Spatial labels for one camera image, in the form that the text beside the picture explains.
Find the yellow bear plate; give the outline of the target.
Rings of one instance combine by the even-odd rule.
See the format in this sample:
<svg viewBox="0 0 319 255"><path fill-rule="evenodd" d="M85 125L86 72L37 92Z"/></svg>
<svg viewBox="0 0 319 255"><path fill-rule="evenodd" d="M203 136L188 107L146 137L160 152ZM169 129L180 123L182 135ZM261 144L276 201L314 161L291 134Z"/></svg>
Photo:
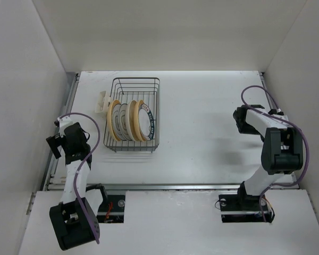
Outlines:
<svg viewBox="0 0 319 255"><path fill-rule="evenodd" d="M108 107L108 110L107 110L107 116L106 116L106 119L107 119L107 127L108 127L108 130L109 130L109 133L110 133L110 136L116 141L116 142L119 142L121 141L121 139L116 135L114 129L113 129L113 122L112 122L112 113L113 113L113 108L119 104L120 101L119 100L113 100L110 104L109 104L109 107Z"/></svg>

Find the white plate green outline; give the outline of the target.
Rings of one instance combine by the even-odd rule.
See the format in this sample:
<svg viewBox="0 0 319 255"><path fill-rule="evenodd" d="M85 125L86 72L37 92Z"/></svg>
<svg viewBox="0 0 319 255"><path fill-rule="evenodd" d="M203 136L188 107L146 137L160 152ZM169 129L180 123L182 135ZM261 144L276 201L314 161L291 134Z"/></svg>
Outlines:
<svg viewBox="0 0 319 255"><path fill-rule="evenodd" d="M120 125L119 125L119 110L120 110L121 104L116 104L112 111L112 123L113 123L113 129L116 134L116 136L121 141L126 141L127 139L124 137Z"/></svg>

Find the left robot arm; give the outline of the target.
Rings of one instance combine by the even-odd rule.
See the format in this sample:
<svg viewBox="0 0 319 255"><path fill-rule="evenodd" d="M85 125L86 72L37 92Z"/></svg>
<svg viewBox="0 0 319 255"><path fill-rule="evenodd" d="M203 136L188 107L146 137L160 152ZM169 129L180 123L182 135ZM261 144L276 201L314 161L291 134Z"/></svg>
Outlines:
<svg viewBox="0 0 319 255"><path fill-rule="evenodd" d="M92 155L96 146L88 144L90 135L71 114L57 118L58 134L46 139L53 155L65 157L66 178L60 202L49 210L56 239L63 251L95 241L99 242L98 211L108 206L102 184L88 185Z"/></svg>

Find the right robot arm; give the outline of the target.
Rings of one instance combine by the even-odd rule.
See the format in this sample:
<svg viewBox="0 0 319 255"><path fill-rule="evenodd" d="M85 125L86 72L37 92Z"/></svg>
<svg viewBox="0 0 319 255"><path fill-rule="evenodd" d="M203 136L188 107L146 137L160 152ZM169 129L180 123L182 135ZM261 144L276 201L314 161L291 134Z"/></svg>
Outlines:
<svg viewBox="0 0 319 255"><path fill-rule="evenodd" d="M267 187L302 168L303 139L279 109L266 111L262 105L242 105L233 118L239 133L259 135L263 142L260 167L240 184L236 195L240 210L259 210L260 195Z"/></svg>

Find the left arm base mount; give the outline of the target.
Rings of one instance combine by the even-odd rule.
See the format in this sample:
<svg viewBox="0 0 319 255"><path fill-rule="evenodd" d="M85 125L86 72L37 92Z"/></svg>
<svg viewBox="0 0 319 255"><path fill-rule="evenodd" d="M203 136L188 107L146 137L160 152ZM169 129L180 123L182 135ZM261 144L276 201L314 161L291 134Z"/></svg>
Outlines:
<svg viewBox="0 0 319 255"><path fill-rule="evenodd" d="M98 210L99 223L124 223L125 194L109 194L107 201L103 201Z"/></svg>

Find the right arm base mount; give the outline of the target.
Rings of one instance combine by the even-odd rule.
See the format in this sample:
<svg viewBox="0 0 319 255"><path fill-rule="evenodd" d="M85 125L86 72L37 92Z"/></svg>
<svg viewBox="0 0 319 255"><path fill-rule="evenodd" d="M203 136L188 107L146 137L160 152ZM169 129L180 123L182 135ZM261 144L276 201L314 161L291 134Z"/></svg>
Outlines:
<svg viewBox="0 0 319 255"><path fill-rule="evenodd" d="M275 211L265 197L240 202L237 194L219 194L222 223L272 223Z"/></svg>

